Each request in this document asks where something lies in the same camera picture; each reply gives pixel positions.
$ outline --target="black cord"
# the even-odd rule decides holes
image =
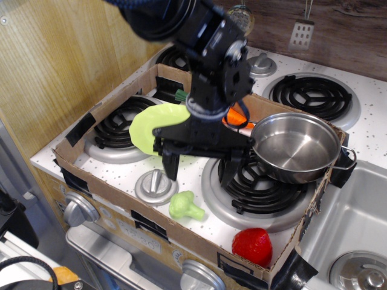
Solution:
[[[39,266],[43,267],[51,276],[53,279],[53,290],[58,290],[58,279],[56,278],[54,270],[51,269],[50,266],[48,266],[45,262],[42,260],[39,260],[35,257],[30,257],[30,256],[21,256],[21,257],[14,257],[10,258],[8,260],[5,260],[0,263],[0,271],[3,270],[5,267],[8,267],[10,265],[20,263],[20,262],[30,262],[30,263],[35,263],[38,264]]]
[[[117,6],[119,9],[136,9],[143,5],[159,2],[160,0],[105,0],[106,2]]]

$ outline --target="oven handle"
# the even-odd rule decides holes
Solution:
[[[135,290],[162,290],[130,268],[132,255],[129,252],[86,226],[70,228],[66,241],[81,255]]]

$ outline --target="red tomato toy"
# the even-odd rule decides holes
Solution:
[[[268,267],[273,256],[273,247],[263,228],[248,228],[235,235],[232,253],[261,267]]]

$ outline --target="pot handle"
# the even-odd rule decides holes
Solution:
[[[352,152],[353,157],[354,157],[352,163],[348,167],[340,167],[340,166],[333,166],[333,165],[329,165],[328,167],[333,168],[333,169],[349,170],[352,167],[354,167],[356,164],[356,161],[357,161],[356,152],[355,152],[355,150],[348,148],[348,147],[345,147],[345,146],[342,146],[342,145],[341,145],[341,148],[343,148],[345,150],[349,150]]]

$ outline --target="wooden wall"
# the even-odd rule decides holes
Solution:
[[[2,0],[0,18],[0,119],[25,159],[161,48],[102,0]]]
[[[214,0],[228,10],[239,0]],[[288,43],[303,0],[246,0],[255,15],[249,45],[302,60],[387,81],[387,1],[314,0],[314,33],[308,51],[291,52]]]

